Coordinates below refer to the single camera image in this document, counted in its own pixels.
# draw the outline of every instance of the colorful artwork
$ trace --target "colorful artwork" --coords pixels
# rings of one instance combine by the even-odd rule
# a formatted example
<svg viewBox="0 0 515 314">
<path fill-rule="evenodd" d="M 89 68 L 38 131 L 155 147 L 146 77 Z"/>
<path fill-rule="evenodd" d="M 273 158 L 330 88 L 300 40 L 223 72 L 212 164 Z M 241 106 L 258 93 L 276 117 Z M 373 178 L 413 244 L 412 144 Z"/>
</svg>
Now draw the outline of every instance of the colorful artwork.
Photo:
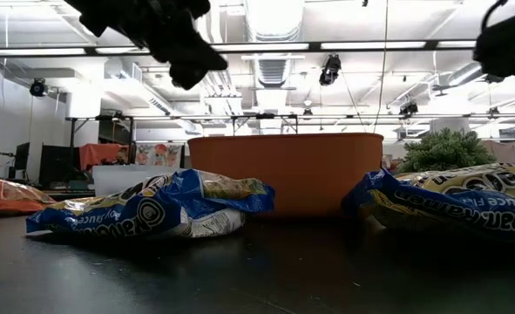
<svg viewBox="0 0 515 314">
<path fill-rule="evenodd" d="M 138 144 L 137 165 L 180 167 L 181 148 L 177 144 Z"/>
</svg>

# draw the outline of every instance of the fluorescent light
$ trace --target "fluorescent light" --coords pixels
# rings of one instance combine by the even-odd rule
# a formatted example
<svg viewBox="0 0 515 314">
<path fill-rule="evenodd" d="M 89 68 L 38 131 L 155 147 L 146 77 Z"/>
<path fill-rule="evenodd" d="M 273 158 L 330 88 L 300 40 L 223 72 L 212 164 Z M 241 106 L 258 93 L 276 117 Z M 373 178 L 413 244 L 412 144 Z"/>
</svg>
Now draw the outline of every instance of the fluorescent light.
<svg viewBox="0 0 515 314">
<path fill-rule="evenodd" d="M 227 51 L 305 51 L 309 44 L 305 43 L 251 43 L 251 44 L 213 44 L 218 52 Z"/>
<path fill-rule="evenodd" d="M 346 114 L 317 114 L 317 115 L 303 115 L 301 114 L 301 119 L 345 119 Z"/>
<path fill-rule="evenodd" d="M 171 120 L 172 118 L 169 116 L 154 116 L 154 117 L 135 117 L 133 118 L 137 121 L 166 121 Z"/>
<path fill-rule="evenodd" d="M 0 1 L 0 7 L 22 7 L 22 6 L 40 6 L 40 5 L 50 5 L 50 6 L 56 6 L 56 5 L 66 5 L 65 1 L 54 1 L 54 0 L 47 0 L 45 2 L 42 1 Z"/>
<path fill-rule="evenodd" d="M 406 48 L 422 48 L 425 42 L 388 42 L 387 48 L 389 49 L 406 49 Z"/>
<path fill-rule="evenodd" d="M 230 116 L 226 116 L 226 115 L 223 115 L 223 116 L 219 116 L 219 115 L 216 115 L 216 116 L 213 116 L 213 115 L 200 115 L 200 116 L 181 116 L 180 119 L 231 119 L 232 117 Z"/>
<path fill-rule="evenodd" d="M 371 43 L 322 43 L 321 49 L 383 49 L 385 48 L 384 42 L 371 42 Z"/>
<path fill-rule="evenodd" d="M 439 42 L 439 48 L 474 48 L 476 46 L 475 40 L 454 40 Z"/>
<path fill-rule="evenodd" d="M 407 49 L 422 48 L 425 46 L 424 41 L 410 42 L 365 42 L 365 43 L 323 43 L 321 49 L 327 50 L 359 50 L 359 49 Z"/>
<path fill-rule="evenodd" d="M 255 61 L 255 60 L 302 60 L 305 59 L 304 55 L 252 55 L 252 56 L 241 56 L 243 61 Z"/>
<path fill-rule="evenodd" d="M 96 48 L 100 54 L 137 54 L 137 53 L 148 53 L 148 49 L 139 49 L 137 47 L 107 47 L 107 48 Z"/>
<path fill-rule="evenodd" d="M 48 49 L 0 49 L 3 56 L 57 56 L 57 55 L 84 55 L 83 48 L 48 48 Z"/>
</svg>

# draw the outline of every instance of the orange bag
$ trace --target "orange bag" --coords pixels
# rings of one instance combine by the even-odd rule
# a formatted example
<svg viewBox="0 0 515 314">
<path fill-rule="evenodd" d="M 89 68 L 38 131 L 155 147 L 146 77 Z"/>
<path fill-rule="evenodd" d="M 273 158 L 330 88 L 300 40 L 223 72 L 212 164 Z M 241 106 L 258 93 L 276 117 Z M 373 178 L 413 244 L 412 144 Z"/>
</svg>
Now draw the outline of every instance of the orange bag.
<svg viewBox="0 0 515 314">
<path fill-rule="evenodd" d="M 0 214 L 32 213 L 53 202 L 35 188 L 0 179 Z"/>
</svg>

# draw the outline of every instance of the chip bag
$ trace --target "chip bag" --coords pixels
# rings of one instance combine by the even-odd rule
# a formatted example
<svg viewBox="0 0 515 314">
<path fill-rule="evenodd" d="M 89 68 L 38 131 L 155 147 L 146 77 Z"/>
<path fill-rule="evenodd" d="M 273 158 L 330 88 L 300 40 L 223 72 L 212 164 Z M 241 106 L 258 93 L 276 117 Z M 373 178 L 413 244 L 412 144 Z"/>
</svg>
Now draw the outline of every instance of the chip bag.
<svg viewBox="0 0 515 314">
<path fill-rule="evenodd" d="M 515 242 L 515 165 L 491 164 L 408 174 L 365 175 L 342 200 L 353 216 L 413 231 L 457 232 Z"/>
<path fill-rule="evenodd" d="M 0 215 L 32 213 L 54 202 L 33 187 L 0 179 Z"/>
<path fill-rule="evenodd" d="M 244 213 L 273 209 L 274 190 L 261 181 L 186 170 L 155 176 L 115 195 L 55 203 L 27 218 L 27 232 L 221 236 L 240 228 Z"/>
</svg>

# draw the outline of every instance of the table surface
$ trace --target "table surface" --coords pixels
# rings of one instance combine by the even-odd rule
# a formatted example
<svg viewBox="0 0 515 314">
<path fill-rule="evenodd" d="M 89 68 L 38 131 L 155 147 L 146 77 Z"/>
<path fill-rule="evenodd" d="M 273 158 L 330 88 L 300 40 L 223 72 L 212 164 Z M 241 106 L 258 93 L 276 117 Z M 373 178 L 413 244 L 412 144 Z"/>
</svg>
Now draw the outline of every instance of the table surface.
<svg viewBox="0 0 515 314">
<path fill-rule="evenodd" d="M 1 218 L 0 313 L 515 313 L 515 246 L 340 221 L 85 242 Z"/>
</svg>

